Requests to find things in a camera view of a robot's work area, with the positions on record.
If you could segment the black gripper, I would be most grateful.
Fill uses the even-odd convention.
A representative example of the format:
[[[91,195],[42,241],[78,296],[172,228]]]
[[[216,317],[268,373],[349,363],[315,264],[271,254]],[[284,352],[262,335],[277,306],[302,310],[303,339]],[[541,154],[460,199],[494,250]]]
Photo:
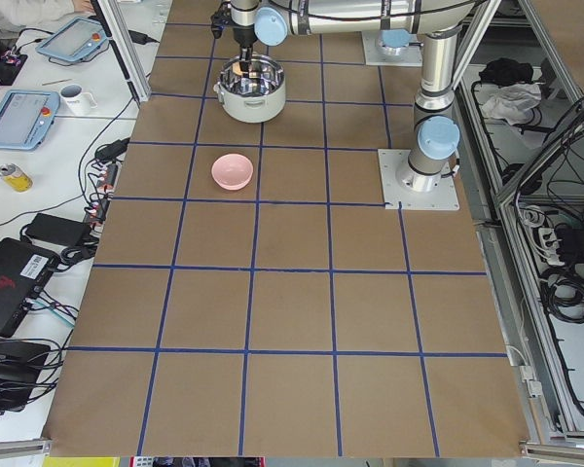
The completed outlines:
[[[253,45],[256,42],[256,34],[253,25],[232,24],[234,39],[240,46],[238,66],[241,73],[250,75],[252,71]]]

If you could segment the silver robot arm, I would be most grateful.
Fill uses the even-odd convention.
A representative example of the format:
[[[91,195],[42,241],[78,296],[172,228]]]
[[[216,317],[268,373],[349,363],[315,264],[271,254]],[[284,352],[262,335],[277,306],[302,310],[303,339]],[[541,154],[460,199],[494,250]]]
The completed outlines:
[[[415,98],[417,142],[395,171],[410,192],[428,193],[453,155],[459,130],[451,120],[457,35],[476,1],[231,1],[225,8],[248,69],[257,41],[277,46],[287,37],[397,30],[420,34],[422,63]]]

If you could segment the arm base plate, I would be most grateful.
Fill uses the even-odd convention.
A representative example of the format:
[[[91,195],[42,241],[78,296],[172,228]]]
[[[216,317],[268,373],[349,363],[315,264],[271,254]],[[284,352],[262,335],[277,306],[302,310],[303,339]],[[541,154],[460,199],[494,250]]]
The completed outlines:
[[[386,209],[458,211],[459,202],[448,162],[439,173],[421,175],[409,164],[409,150],[379,149],[379,169]]]
[[[366,65],[421,67],[422,42],[402,30],[364,31],[362,42]]]

